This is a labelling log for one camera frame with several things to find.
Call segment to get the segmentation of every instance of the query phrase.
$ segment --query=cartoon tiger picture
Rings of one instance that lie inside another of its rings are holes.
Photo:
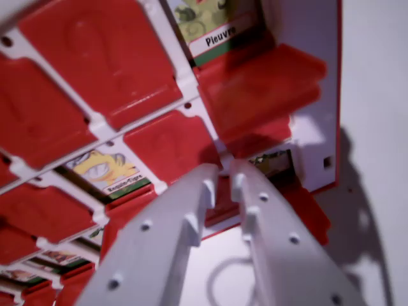
[[[112,185],[120,177],[138,173],[132,163],[127,163],[123,154],[102,154],[92,150],[73,161],[73,171],[91,182],[106,182]]]

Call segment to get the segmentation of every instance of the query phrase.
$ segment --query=small hole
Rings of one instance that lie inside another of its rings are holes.
[[[111,279],[108,283],[108,289],[110,291],[115,290],[119,287],[120,283],[117,279]]]
[[[336,306],[343,305],[342,298],[339,295],[334,294],[331,296],[331,298],[332,298],[331,301],[333,302],[333,305],[336,305]]]
[[[333,166],[333,161],[332,161],[332,157],[328,156],[323,160],[323,167],[325,169],[331,168]]]
[[[1,43],[3,44],[3,46],[8,47],[8,48],[13,46],[13,41],[7,36],[3,36],[1,38]]]
[[[150,229],[150,225],[147,223],[142,224],[142,226],[140,226],[141,231],[148,231],[149,229]]]
[[[296,234],[296,233],[290,234],[290,236],[289,236],[289,241],[290,241],[292,244],[299,244],[299,243],[300,243],[300,239],[299,239],[298,234]]]
[[[266,193],[260,193],[260,194],[259,194],[259,199],[260,199],[262,202],[267,202],[268,199],[269,199],[269,197],[268,197],[268,195],[267,195]]]
[[[10,158],[7,158],[6,156],[2,156],[1,159],[3,160],[4,164],[11,164]]]

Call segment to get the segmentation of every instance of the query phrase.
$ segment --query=cartoon illustration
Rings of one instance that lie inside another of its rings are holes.
[[[183,0],[174,12],[186,43],[228,22],[239,0]]]
[[[113,184],[119,177],[138,173],[132,163],[127,163],[123,154],[103,154],[92,150],[73,161],[73,171],[90,182]]]
[[[47,251],[44,252],[43,255],[55,260],[58,263],[62,263],[63,261],[77,257],[75,254],[64,251]]]
[[[5,270],[2,271],[2,273],[11,279],[22,282],[29,281],[33,277],[36,277],[34,274],[22,270]]]

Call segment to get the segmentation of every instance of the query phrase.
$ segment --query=red plastic edge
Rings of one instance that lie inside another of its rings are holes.
[[[74,305],[94,272],[95,265],[93,263],[88,263],[64,274],[61,277],[61,282],[64,285],[64,288],[58,294],[55,306]]]
[[[57,291],[52,288],[49,280],[22,292],[24,306],[52,306],[56,296]]]

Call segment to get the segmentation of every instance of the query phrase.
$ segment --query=red plastic board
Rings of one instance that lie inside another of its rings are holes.
[[[0,224],[0,246],[0,265],[8,265],[40,250],[34,239],[7,225],[4,220]]]
[[[52,306],[56,296],[57,292],[52,289],[49,280],[22,292],[24,306]]]
[[[0,186],[11,183],[16,179],[17,177],[8,170],[8,164],[0,160]]]
[[[124,204],[119,206],[114,205],[115,202],[108,204],[106,207],[106,214],[110,220],[103,230],[100,261],[103,260],[110,247],[115,242],[118,231],[141,212],[156,196],[157,194],[154,192],[153,188],[149,187],[148,189],[145,189],[144,194],[141,194]]]
[[[172,111],[125,134],[135,154],[168,184],[202,163],[221,166],[214,143],[199,117]]]
[[[289,116],[272,120],[254,128],[251,133],[227,143],[226,146],[235,158],[251,157],[290,138],[292,133],[289,122]]]
[[[34,168],[95,137],[81,111],[29,59],[0,58],[0,143]]]
[[[81,266],[61,277],[64,288],[57,296],[55,306],[72,306],[95,272],[93,263]]]
[[[95,225],[86,207],[61,190],[29,184],[0,196],[0,215],[10,226],[53,243]]]
[[[0,292],[0,306],[14,306],[14,296],[5,292]]]
[[[244,53],[230,52],[196,70],[208,113],[225,143],[318,99],[317,82],[326,75],[323,61],[287,45],[246,61]],[[240,64],[231,65],[235,54]]]
[[[53,0],[18,26],[117,129],[182,97],[137,1]]]

